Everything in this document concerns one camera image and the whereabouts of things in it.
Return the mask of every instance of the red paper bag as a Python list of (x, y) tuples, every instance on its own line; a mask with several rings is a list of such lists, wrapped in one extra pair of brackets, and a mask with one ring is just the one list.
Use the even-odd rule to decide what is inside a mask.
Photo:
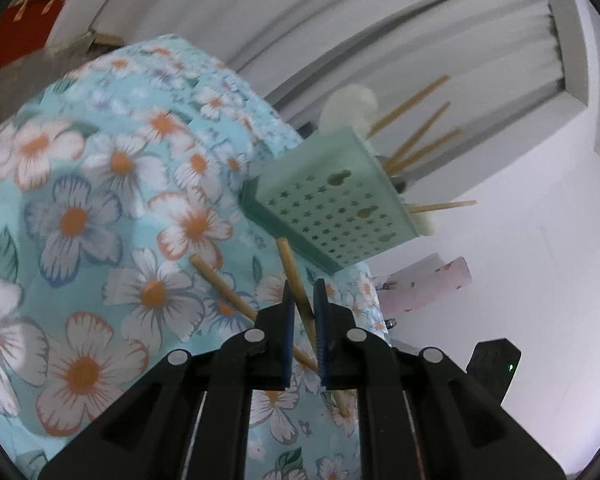
[(23, 0), (0, 17), (0, 69), (45, 46), (63, 0)]

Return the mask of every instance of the green utensil holder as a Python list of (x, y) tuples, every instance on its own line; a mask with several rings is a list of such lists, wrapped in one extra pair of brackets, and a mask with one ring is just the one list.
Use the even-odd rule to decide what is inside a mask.
[(242, 187), (245, 216), (328, 274), (418, 236), (376, 158), (346, 128), (313, 134)]

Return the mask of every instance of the blue tablecloth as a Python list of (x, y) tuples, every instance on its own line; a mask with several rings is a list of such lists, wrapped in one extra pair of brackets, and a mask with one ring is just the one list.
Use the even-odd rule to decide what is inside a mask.
[[(254, 309), (280, 300), (275, 244), (237, 193), (299, 142), (176, 36), (85, 65), (1, 126), (0, 443), (28, 478), (168, 352), (207, 352), (250, 325), (187, 255)], [(323, 275), (297, 263), (310, 290)], [(386, 336), (366, 265), (327, 283), (359, 326)], [(298, 316), (295, 341), (313, 356)], [(294, 362), (287, 391), (254, 393), (245, 478), (358, 478), (348, 399), (341, 415)]]

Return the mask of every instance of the white curtain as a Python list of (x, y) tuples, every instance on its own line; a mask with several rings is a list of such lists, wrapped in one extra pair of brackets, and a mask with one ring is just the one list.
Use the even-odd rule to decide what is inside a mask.
[(416, 148), (462, 134), (411, 168), (432, 171), (559, 92), (547, 0), (109, 0), (94, 21), (128, 43), (177, 33), (237, 70), (294, 127), (326, 98), (369, 86), (385, 114), (443, 74), (434, 95), (374, 138), (391, 153), (441, 104)]

